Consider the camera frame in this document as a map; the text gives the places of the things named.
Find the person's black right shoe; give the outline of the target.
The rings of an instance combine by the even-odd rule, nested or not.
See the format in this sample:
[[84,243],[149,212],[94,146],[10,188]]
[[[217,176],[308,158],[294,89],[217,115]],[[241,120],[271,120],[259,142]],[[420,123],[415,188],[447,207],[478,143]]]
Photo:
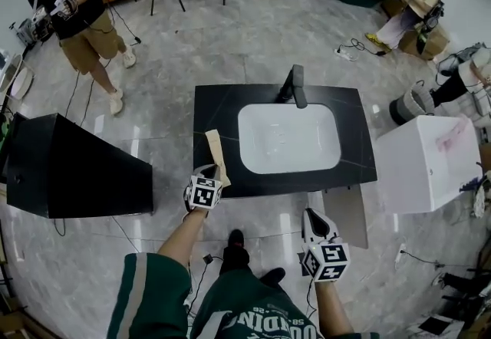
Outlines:
[[270,270],[260,278],[260,282],[271,288],[280,288],[280,283],[285,277],[284,268],[278,267]]

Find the person's black left shoe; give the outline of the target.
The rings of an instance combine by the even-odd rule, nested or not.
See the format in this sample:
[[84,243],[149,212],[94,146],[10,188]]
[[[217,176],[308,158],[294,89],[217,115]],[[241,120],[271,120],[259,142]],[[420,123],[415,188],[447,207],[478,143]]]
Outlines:
[[229,248],[244,248],[245,238],[243,232],[240,229],[233,229],[228,237],[227,246]]

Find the person's left forearm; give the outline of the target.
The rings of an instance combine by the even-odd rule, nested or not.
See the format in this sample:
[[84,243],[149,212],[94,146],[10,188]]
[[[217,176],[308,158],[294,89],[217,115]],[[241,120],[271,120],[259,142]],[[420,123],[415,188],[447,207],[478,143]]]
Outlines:
[[202,208],[195,208],[192,212],[189,212],[184,217],[182,223],[160,246],[157,254],[171,258],[186,267],[189,263],[193,246],[208,213],[209,211],[207,209]]

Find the person's green printed shirt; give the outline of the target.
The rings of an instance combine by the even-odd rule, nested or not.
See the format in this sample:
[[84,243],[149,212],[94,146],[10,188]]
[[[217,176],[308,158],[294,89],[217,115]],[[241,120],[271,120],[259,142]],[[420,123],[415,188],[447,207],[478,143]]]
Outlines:
[[216,279],[190,324],[187,269],[162,255],[129,254],[107,339],[324,339],[281,287],[260,278],[225,286]]

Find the beige toothpaste tube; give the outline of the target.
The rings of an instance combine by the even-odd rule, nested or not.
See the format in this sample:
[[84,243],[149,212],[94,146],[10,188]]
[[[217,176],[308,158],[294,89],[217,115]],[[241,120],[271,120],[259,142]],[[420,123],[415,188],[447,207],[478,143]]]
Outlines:
[[209,144],[209,149],[213,157],[214,164],[217,166],[217,174],[223,187],[231,185],[229,177],[226,173],[226,165],[223,159],[222,144],[218,130],[208,130],[205,132],[206,139]]

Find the white sink basin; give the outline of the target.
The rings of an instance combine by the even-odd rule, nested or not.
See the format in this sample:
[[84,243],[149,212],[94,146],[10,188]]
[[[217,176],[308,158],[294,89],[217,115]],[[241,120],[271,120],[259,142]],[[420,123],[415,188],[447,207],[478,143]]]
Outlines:
[[256,174],[330,170],[341,159],[334,114],[323,104],[250,104],[238,128],[241,160]]

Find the pink cloth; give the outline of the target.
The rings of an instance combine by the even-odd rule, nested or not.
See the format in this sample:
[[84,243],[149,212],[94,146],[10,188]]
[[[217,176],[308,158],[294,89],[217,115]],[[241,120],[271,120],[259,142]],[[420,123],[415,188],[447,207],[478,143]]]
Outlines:
[[462,116],[458,118],[452,129],[440,136],[436,140],[437,149],[439,152],[448,152],[456,143],[467,136],[476,137],[475,128],[470,118]]

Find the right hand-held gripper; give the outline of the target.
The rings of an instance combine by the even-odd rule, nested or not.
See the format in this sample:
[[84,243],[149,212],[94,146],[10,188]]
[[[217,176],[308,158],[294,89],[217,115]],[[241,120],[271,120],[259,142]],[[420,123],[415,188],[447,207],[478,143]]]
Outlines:
[[350,252],[332,220],[307,208],[302,215],[302,238],[302,276],[309,276],[314,282],[335,282],[343,277],[351,264]]

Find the person's black shoe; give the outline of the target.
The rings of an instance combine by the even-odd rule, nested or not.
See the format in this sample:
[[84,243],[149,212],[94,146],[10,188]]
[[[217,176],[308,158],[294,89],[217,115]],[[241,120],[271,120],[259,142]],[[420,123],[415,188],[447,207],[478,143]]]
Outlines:
[[243,232],[240,229],[233,229],[228,237],[227,246],[229,248],[244,248],[245,238]]
[[260,278],[260,282],[271,288],[280,288],[280,283],[285,277],[284,268],[278,267],[270,270]]

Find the woven basket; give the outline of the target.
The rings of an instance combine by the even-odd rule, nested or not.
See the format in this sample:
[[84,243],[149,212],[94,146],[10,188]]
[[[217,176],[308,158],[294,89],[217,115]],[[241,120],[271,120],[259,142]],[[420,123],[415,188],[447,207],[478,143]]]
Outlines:
[[398,126],[421,115],[434,115],[434,111],[433,98],[423,80],[417,81],[389,105],[390,117]]

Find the white bathtub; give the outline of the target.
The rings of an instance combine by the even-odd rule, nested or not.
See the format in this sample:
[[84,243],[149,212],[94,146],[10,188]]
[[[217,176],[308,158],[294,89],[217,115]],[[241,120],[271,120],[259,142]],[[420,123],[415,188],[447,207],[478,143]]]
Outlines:
[[448,152],[437,149],[437,138],[449,132],[459,117],[421,115],[376,140],[379,190],[386,212],[433,212],[458,197],[462,185],[482,177],[477,136],[462,138]]

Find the person's right forearm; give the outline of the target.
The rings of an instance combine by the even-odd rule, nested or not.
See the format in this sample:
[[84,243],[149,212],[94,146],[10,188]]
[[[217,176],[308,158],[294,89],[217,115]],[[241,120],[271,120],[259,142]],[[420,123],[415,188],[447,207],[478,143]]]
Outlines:
[[315,283],[315,294],[318,303],[318,323],[325,339],[332,339],[346,334],[353,334],[354,329],[344,310],[333,282]]

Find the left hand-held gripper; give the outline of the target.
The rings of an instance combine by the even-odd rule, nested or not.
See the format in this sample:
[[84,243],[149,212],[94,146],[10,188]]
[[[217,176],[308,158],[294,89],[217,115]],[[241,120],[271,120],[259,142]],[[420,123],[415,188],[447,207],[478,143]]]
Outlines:
[[194,169],[183,193],[186,210],[213,209],[221,198],[222,183],[220,181],[221,169],[217,164],[207,164]]

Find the black cabinet unit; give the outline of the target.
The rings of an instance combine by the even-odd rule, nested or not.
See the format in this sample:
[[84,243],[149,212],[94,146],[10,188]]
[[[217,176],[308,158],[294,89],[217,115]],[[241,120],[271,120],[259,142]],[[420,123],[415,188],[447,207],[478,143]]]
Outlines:
[[10,206],[48,219],[153,211],[152,166],[60,114],[15,114],[7,144]]

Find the black-top vanity cabinet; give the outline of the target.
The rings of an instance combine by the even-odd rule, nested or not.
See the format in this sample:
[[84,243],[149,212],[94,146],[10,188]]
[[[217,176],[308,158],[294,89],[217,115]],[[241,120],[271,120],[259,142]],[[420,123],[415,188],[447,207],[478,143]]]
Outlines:
[[277,84],[200,85],[195,89],[193,166],[213,163],[205,132],[218,130],[231,185],[225,198],[314,192],[377,181],[377,170],[360,94],[354,88],[305,86],[309,104],[323,104],[334,114],[341,159],[332,169],[260,175],[243,164],[239,150],[238,114],[250,104],[277,104]]

